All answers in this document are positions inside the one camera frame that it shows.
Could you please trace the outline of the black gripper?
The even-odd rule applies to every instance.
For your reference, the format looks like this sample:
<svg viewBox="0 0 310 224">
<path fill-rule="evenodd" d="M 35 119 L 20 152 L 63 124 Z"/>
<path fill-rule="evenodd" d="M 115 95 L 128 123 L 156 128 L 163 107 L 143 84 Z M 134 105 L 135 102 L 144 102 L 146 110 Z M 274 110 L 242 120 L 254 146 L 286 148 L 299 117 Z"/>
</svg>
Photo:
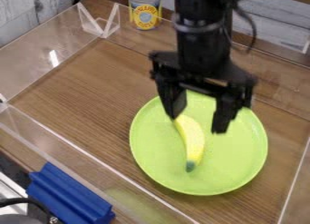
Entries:
<svg viewBox="0 0 310 224">
<path fill-rule="evenodd" d="M 156 83 L 166 114 L 174 120 L 187 107 L 187 92 L 206 94 L 215 99 L 211 132 L 227 132 L 242 106 L 251 106 L 253 88 L 257 78 L 242 70 L 230 59 L 218 64 L 214 73 L 185 70 L 177 52 L 154 51 L 150 77 Z"/>
</svg>

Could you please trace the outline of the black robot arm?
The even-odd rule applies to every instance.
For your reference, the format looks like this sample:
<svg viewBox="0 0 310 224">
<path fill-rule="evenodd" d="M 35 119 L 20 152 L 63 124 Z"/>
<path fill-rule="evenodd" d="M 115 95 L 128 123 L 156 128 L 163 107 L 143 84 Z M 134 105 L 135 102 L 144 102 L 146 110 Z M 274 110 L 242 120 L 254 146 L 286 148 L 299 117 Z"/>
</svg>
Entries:
<svg viewBox="0 0 310 224">
<path fill-rule="evenodd" d="M 230 51 L 233 15 L 253 21 L 241 0 L 174 0 L 177 50 L 152 51 L 150 78 L 163 109 L 175 119 L 187 107 L 187 91 L 215 99 L 213 133 L 227 132 L 242 108 L 253 104 L 257 78 L 234 64 Z"/>
</svg>

